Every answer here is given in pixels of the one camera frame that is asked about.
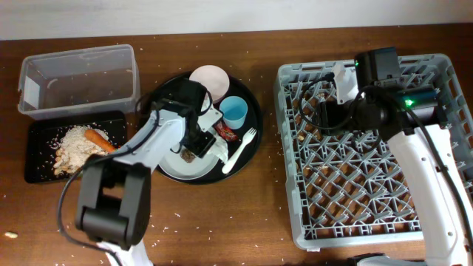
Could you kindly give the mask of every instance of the green light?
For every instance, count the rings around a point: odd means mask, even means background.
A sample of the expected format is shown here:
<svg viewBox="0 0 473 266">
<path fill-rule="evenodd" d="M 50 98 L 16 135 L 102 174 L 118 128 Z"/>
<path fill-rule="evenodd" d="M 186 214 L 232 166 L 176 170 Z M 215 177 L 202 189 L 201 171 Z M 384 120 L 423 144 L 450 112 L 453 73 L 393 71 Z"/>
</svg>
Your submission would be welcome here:
<svg viewBox="0 0 473 266">
<path fill-rule="evenodd" d="M 414 101 L 407 99 L 407 100 L 404 101 L 404 103 L 406 103 L 407 107 L 410 107 L 412 104 L 414 104 Z"/>
</svg>

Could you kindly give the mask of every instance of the carrot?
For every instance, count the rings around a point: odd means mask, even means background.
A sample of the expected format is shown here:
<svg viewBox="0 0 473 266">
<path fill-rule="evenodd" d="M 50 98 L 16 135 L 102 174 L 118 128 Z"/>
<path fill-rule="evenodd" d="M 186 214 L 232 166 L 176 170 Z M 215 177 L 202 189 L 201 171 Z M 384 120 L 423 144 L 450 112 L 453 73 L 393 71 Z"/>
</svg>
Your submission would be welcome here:
<svg viewBox="0 0 473 266">
<path fill-rule="evenodd" d="M 104 151 L 108 153 L 112 153 L 116 150 L 112 144 L 110 144 L 108 141 L 106 141 L 100 134 L 98 134 L 94 129 L 87 129 L 84 137 L 87 140 L 92 141 L 93 143 L 97 144 L 99 147 L 101 147 Z"/>
</svg>

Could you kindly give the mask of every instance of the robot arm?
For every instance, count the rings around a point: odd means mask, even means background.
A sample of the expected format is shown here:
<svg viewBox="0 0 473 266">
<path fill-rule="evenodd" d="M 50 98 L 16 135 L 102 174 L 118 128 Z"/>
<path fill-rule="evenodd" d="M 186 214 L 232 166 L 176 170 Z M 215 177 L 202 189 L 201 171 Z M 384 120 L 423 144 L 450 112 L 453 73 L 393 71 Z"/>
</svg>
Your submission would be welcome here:
<svg viewBox="0 0 473 266">
<path fill-rule="evenodd" d="M 449 130 L 442 129 L 446 116 L 434 88 L 405 89 L 394 48 L 358 55 L 355 70 L 337 69 L 334 81 L 339 82 L 337 92 L 346 92 L 345 104 L 320 103 L 312 124 L 319 125 L 322 134 L 377 129 L 408 183 L 423 231 L 426 263 L 473 265 L 469 242 L 473 210 L 453 159 Z M 343 74 L 356 74 L 358 87 Z M 332 81 L 333 76 L 322 80 Z M 391 265 L 383 262 L 364 259 L 358 264 Z"/>
<path fill-rule="evenodd" d="M 443 163 L 449 169 L 456 190 L 467 205 L 468 218 L 473 217 L 465 188 L 458 175 L 450 146 L 450 132 L 439 125 L 426 126 Z M 415 210 L 419 216 L 426 246 L 428 266 L 473 265 L 472 254 L 458 202 L 438 171 L 434 155 L 419 128 L 414 134 L 397 133 L 387 143 L 406 178 Z"/>
<path fill-rule="evenodd" d="M 189 80 L 158 90 L 152 96 L 152 110 L 144 127 L 113 154 L 91 157 L 84 165 L 75 226 L 106 248 L 109 258 L 114 257 L 110 259 L 113 265 L 119 261 L 122 265 L 152 265 L 142 243 L 149 223 L 151 175 L 172 146 L 179 143 L 202 157 L 214 143 L 214 136 L 201 131 L 197 123 L 205 114 L 201 108 L 206 94 L 204 86 Z M 104 190 L 117 185 L 123 186 L 121 198 Z"/>
</svg>

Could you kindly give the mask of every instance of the blue cup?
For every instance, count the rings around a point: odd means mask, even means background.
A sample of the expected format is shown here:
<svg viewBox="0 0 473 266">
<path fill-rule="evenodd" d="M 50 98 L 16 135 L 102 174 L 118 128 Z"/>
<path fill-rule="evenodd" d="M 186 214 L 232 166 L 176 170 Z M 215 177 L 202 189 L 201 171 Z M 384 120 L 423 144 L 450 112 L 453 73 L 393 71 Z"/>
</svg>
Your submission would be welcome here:
<svg viewBox="0 0 473 266">
<path fill-rule="evenodd" d="M 223 122 L 230 129 L 239 129 L 245 123 L 248 105 L 240 97 L 230 96 L 220 103 L 220 111 L 223 113 Z"/>
</svg>

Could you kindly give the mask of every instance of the clear plastic container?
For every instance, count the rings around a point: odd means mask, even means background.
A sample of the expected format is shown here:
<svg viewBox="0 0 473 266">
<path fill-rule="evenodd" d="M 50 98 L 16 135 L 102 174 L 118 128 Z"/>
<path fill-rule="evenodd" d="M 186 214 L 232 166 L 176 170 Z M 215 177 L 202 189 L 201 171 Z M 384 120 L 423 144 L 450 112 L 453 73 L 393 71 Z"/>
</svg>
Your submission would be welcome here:
<svg viewBox="0 0 473 266">
<path fill-rule="evenodd" d="M 140 97 L 133 48 L 124 44 L 29 56 L 18 90 L 18 110 L 36 120 L 133 112 Z"/>
</svg>

